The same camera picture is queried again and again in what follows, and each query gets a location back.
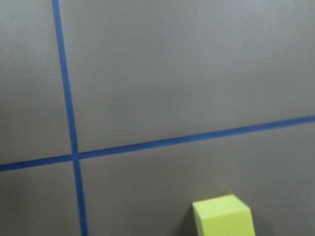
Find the yellow foam block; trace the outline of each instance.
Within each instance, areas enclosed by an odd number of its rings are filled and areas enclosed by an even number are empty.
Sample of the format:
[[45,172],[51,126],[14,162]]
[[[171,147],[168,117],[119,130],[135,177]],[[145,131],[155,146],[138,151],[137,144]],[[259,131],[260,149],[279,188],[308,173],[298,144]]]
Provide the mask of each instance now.
[[192,204],[198,236],[255,236],[251,209],[234,195]]

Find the yellow-green cube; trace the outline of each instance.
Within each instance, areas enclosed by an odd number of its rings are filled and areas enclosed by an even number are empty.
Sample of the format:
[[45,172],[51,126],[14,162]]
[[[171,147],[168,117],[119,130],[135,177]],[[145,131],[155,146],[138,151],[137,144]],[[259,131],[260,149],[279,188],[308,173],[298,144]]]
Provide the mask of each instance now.
[[198,236],[255,236],[251,209],[234,195],[192,204]]

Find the block top face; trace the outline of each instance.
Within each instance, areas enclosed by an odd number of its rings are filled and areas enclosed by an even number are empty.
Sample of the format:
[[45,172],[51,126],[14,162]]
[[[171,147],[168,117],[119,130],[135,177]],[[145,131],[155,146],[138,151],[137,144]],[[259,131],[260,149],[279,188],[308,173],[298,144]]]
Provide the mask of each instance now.
[[195,202],[192,206],[201,219],[250,210],[250,208],[235,195]]

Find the block side face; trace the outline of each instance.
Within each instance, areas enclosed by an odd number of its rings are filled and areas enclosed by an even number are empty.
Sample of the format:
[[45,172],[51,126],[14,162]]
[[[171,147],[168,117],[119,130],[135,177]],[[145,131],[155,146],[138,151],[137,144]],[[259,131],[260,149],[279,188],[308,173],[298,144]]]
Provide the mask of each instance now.
[[198,236],[204,236],[202,221],[201,221],[201,218],[200,218],[198,211],[196,210],[194,204],[192,204],[192,209],[193,209],[193,215],[195,218]]
[[202,220],[204,236],[255,236],[250,210]]
[[194,203],[194,207],[197,209],[201,218],[250,210],[250,208],[235,195],[227,195],[196,202]]

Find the gray wall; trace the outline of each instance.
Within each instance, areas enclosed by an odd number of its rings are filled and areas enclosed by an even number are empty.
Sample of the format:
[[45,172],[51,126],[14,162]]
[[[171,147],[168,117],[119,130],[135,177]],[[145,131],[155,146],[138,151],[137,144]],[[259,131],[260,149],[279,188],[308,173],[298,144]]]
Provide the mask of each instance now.
[[[80,152],[315,113],[315,2],[60,0]],[[315,125],[81,160],[89,235],[196,236],[234,193],[315,232]],[[0,2],[0,168],[71,153],[50,0]],[[0,235],[80,235],[71,163],[0,172]]]

